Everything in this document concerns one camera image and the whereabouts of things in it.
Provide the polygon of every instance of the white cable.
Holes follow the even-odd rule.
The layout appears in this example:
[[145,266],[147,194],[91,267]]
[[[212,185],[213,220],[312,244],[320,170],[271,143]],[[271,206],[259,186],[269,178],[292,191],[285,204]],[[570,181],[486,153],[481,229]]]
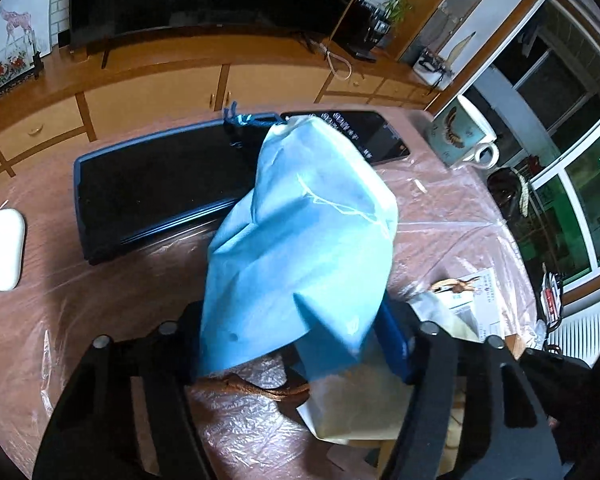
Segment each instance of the white cable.
[[[333,74],[334,78],[340,79],[341,81],[346,81],[347,79],[349,79],[351,77],[353,68],[349,61],[344,59],[342,56],[338,56],[338,54],[334,54],[331,50],[329,50],[322,43],[318,43],[317,41],[314,41],[314,40],[309,40],[309,41],[311,41],[311,44],[314,44],[315,46],[317,46],[321,51],[323,51],[326,54],[327,62],[329,63],[329,68],[331,69],[331,73]],[[342,77],[342,76],[338,75],[338,72],[333,67],[333,61],[331,61],[331,57],[334,57],[335,59],[337,59],[337,60],[343,62],[345,65],[347,65],[347,68],[349,69],[349,73],[347,74],[346,77]]]

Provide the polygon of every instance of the transparent plastic sheet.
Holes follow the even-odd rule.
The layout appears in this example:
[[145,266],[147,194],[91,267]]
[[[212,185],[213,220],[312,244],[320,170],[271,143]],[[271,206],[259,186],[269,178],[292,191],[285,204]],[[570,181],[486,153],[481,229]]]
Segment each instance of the transparent plastic sheet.
[[[446,170],[429,151],[418,134],[426,114],[369,109],[384,115],[411,150],[407,159],[376,168],[399,209],[389,290],[408,297],[438,279],[494,267],[506,333],[533,332],[536,311],[528,277],[480,179],[473,170]],[[48,417],[93,338],[144,336],[201,299],[206,248],[218,226],[211,223],[91,267],[82,258],[75,224],[74,160],[126,138],[211,117],[216,115],[151,124],[93,143],[82,135],[17,164],[16,178],[0,176],[0,205],[9,200],[7,206],[27,221],[22,278],[15,290],[0,293],[0,444],[29,477]],[[284,382],[279,362],[267,356],[238,372],[262,386]],[[196,391],[189,399],[220,478],[343,478],[326,459],[329,444],[311,436],[294,406]]]

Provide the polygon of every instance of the drawer handle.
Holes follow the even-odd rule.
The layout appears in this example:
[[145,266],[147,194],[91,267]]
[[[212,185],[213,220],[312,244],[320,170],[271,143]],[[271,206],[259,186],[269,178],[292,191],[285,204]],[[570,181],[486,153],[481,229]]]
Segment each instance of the drawer handle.
[[42,131],[42,128],[44,128],[44,127],[45,127],[44,124],[40,124],[39,128],[36,128],[35,130],[29,132],[29,137],[35,137],[36,135],[38,135]]

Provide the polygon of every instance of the drawstring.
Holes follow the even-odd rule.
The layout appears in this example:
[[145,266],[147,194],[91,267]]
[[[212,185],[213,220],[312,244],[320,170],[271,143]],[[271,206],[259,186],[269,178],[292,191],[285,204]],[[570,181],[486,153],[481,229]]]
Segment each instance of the drawstring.
[[236,114],[235,109],[237,108],[238,103],[234,101],[231,103],[231,110],[229,108],[225,108],[223,111],[224,120],[233,124],[234,126],[260,126],[263,128],[269,128],[270,126],[276,126],[277,124],[286,124],[286,121],[280,118],[276,121],[263,121],[260,119],[254,119],[251,114]]

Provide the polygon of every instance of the mug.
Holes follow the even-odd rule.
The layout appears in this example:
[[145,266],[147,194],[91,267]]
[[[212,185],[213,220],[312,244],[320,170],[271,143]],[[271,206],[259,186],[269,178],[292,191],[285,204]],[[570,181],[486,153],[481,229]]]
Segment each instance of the mug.
[[[463,95],[433,119],[425,134],[431,149],[450,168],[475,166],[488,170],[498,162],[496,133],[480,110]],[[482,162],[487,150],[491,151],[491,159]]]

